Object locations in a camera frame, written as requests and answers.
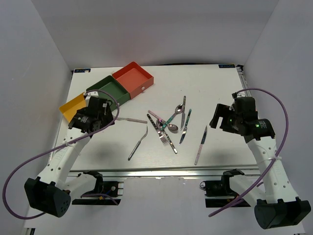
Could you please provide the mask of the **dark handled knife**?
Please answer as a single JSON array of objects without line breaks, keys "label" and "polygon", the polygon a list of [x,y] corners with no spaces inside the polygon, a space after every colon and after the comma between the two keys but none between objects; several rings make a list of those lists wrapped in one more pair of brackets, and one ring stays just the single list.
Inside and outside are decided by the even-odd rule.
[{"label": "dark handled knife", "polygon": [[180,130],[183,129],[184,123],[185,123],[185,104],[186,104],[186,96],[183,97]]}]

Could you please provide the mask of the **green handled knife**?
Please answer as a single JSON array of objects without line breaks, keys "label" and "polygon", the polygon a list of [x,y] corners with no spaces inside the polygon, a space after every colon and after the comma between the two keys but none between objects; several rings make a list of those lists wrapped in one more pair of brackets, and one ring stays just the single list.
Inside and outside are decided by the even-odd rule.
[{"label": "green handled knife", "polygon": [[186,132],[187,132],[187,126],[188,126],[188,122],[189,122],[191,113],[192,113],[192,109],[189,109],[189,112],[188,112],[188,115],[187,115],[187,119],[186,119],[186,122],[185,122],[185,125],[184,125],[184,128],[183,128],[182,136],[181,136],[180,141],[179,141],[179,145],[182,144],[182,142],[183,142],[183,140],[185,138],[185,135],[186,135]]}]

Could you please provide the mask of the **silver fork bent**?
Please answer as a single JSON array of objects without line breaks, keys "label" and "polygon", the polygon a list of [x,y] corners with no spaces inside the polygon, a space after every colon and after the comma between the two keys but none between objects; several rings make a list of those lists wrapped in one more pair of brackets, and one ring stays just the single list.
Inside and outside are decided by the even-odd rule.
[{"label": "silver fork bent", "polygon": [[137,151],[138,147],[140,146],[141,142],[143,141],[143,139],[145,139],[145,137],[148,134],[148,127],[146,126],[146,132],[145,134],[141,137],[141,139],[137,142],[137,144],[135,145],[134,149],[132,150],[132,152],[130,153],[129,157],[128,157],[128,161],[130,161],[133,157],[133,155],[135,154],[135,152]]}]

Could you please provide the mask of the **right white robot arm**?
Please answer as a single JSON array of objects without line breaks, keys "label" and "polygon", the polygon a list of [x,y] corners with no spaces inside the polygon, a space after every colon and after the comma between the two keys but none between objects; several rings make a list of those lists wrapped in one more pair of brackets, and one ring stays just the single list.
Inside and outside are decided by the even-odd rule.
[{"label": "right white robot arm", "polygon": [[254,208],[256,221],[262,229],[299,224],[311,211],[307,200],[301,200],[293,189],[281,158],[277,155],[275,132],[268,119],[260,119],[252,97],[235,98],[231,106],[217,104],[210,122],[216,128],[244,137],[260,171],[264,190],[248,180],[240,170],[225,171],[221,190],[226,195],[237,193]]}]

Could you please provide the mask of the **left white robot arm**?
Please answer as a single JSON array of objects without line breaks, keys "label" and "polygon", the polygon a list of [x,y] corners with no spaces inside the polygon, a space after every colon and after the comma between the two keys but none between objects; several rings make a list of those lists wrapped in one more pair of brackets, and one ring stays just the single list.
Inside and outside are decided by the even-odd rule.
[{"label": "left white robot arm", "polygon": [[110,100],[92,96],[86,107],[77,110],[69,122],[64,148],[54,151],[36,179],[29,178],[24,184],[31,208],[62,217],[72,200],[103,191],[102,174],[97,171],[84,171],[69,182],[67,176],[93,133],[114,123],[110,104]]}]

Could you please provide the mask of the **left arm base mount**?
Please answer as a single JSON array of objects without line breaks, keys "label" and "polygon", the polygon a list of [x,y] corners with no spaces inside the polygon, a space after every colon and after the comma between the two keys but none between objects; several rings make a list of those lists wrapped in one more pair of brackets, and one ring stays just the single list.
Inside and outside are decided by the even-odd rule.
[{"label": "left arm base mount", "polygon": [[77,199],[72,200],[72,205],[84,206],[118,206],[123,195],[124,183],[122,181],[104,180],[103,175],[97,171],[84,171],[80,176],[91,176],[94,186]]}]

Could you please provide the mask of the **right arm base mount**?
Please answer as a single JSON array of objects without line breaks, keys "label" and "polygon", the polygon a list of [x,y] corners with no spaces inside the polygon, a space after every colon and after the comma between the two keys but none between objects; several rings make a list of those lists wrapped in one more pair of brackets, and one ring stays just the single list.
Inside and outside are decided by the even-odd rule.
[{"label": "right arm base mount", "polygon": [[207,180],[200,183],[200,189],[205,192],[207,208],[221,208],[236,199],[239,194],[230,189],[229,178],[244,175],[239,169],[225,171],[220,180]]}]

